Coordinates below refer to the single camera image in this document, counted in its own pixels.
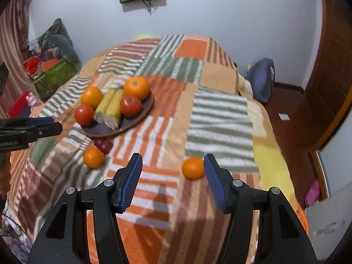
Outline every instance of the dark wood floor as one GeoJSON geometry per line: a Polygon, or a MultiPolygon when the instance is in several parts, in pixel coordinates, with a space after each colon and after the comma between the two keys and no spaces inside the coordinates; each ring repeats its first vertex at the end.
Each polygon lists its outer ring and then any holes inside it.
{"type": "Polygon", "coordinates": [[[297,90],[275,87],[271,100],[264,107],[290,171],[296,198],[304,208],[304,196],[317,178],[308,152],[321,136],[323,127],[297,90]],[[279,113],[288,114],[290,121],[281,121],[279,113]]]}

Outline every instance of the pink slipper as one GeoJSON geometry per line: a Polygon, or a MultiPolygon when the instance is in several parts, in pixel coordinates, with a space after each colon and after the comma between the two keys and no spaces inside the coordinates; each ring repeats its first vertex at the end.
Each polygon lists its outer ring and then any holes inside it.
{"type": "Polygon", "coordinates": [[[312,206],[314,202],[318,199],[320,195],[320,186],[319,186],[319,181],[315,180],[314,183],[312,183],[310,189],[308,190],[306,197],[304,198],[304,202],[306,203],[306,206],[312,206]]]}

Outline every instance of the banana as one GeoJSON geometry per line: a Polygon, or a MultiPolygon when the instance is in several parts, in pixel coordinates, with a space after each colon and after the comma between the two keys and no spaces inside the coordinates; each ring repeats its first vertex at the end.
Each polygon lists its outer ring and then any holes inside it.
{"type": "Polygon", "coordinates": [[[121,120],[120,101],[124,97],[122,89],[117,90],[105,111],[104,123],[110,129],[116,130],[121,120]]]}
{"type": "Polygon", "coordinates": [[[98,107],[94,112],[94,120],[99,124],[104,123],[105,111],[108,108],[110,101],[112,100],[115,94],[115,88],[109,88],[108,92],[105,94],[103,99],[100,101],[98,107]]]}

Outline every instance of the wooden door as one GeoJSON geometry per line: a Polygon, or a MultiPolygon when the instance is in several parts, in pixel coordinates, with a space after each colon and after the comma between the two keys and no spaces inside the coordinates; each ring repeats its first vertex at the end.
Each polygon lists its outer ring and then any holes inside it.
{"type": "Polygon", "coordinates": [[[305,96],[325,128],[337,115],[351,84],[352,25],[337,0],[323,0],[320,47],[305,96]]]}

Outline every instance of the white paper on floor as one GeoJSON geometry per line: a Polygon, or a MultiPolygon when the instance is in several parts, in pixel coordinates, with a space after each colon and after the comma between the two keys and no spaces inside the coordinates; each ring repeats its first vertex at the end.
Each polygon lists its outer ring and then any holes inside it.
{"type": "Polygon", "coordinates": [[[279,113],[279,117],[282,121],[290,120],[290,117],[287,114],[279,113]]]}

